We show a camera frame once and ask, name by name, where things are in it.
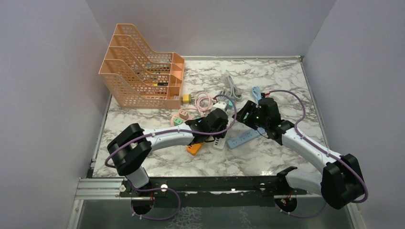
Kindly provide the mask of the pink plug adapter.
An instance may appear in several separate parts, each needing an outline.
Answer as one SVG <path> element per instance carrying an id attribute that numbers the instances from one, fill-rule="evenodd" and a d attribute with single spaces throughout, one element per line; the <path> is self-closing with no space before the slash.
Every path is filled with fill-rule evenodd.
<path id="1" fill-rule="evenodd" d="M 180 109 L 178 114 L 179 114 L 179 117 L 181 119 L 188 119 L 189 118 L 189 113 L 184 109 Z"/>

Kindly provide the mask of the green plug adapter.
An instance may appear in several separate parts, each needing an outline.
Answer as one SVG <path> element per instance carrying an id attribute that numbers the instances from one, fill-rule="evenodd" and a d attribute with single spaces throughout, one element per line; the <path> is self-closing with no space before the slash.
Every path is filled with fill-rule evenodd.
<path id="1" fill-rule="evenodd" d="M 181 125 L 182 123 L 183 123 L 183 120 L 178 117 L 174 118 L 174 120 L 173 120 L 173 124 L 175 126 Z"/>

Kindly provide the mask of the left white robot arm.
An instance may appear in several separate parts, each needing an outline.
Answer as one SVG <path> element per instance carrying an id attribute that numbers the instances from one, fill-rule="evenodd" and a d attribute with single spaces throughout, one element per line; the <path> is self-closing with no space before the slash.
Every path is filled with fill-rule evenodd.
<path id="1" fill-rule="evenodd" d="M 139 196 L 150 190 L 149 176 L 141 166 L 149 153 L 171 146 L 203 143 L 209 137 L 221 137 L 226 132 L 228 116 L 217 108 L 206 117 L 163 129 L 142 129 L 138 123 L 129 125 L 108 145 L 108 160 L 112 160 L 120 176 L 132 183 Z"/>

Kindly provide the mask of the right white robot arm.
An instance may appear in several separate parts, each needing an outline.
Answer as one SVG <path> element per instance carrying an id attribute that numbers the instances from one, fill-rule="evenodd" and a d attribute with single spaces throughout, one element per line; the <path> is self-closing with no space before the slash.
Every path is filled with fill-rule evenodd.
<path id="1" fill-rule="evenodd" d="M 264 129 L 269 139 L 295 151 L 319 171 L 314 174 L 297 167 L 282 170 L 275 182 L 279 193 L 302 189 L 322 196 L 334 209 L 368 198 L 357 158 L 351 154 L 343 156 L 312 141 L 295 124 L 281 118 L 273 98 L 262 98 L 258 103 L 247 101 L 237 112 L 236 120 L 254 130 Z"/>

